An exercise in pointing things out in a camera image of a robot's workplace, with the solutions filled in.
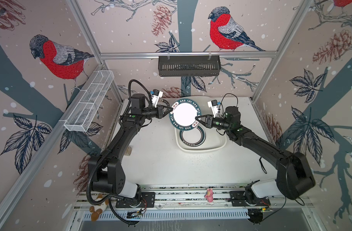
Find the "green red rim plate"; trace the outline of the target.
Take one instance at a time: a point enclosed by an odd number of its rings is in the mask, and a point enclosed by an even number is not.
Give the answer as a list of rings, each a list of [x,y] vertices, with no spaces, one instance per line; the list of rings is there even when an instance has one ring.
[[[179,138],[188,147],[198,147],[205,142],[206,134],[202,127],[197,126],[189,131],[180,131]]]

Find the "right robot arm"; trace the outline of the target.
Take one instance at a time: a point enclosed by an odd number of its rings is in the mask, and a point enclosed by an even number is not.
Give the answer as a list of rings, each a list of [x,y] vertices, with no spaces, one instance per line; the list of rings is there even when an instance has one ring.
[[[224,130],[231,141],[253,151],[275,167],[277,170],[275,179],[252,183],[248,186],[248,192],[256,198],[282,195],[295,200],[316,185],[304,154],[278,149],[243,126],[240,118],[238,108],[229,106],[222,118],[201,115],[197,116],[196,120],[206,128]]]

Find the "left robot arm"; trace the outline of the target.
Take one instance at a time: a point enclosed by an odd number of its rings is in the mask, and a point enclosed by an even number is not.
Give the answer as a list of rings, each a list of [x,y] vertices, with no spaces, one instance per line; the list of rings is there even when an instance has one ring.
[[[140,186],[126,180],[122,159],[147,119],[161,119],[172,112],[172,107],[158,105],[162,95],[161,91],[153,90],[149,97],[141,93],[131,96],[119,118],[118,133],[100,156],[89,159],[86,195],[92,205],[99,205],[112,197],[134,206],[141,202]]]

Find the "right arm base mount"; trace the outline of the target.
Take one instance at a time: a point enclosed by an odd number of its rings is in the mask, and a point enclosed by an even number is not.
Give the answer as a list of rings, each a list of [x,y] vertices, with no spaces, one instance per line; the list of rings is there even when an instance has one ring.
[[[259,182],[255,181],[248,184],[244,191],[230,191],[229,202],[233,207],[270,207],[271,203],[268,197],[258,197],[252,190],[253,184]]]

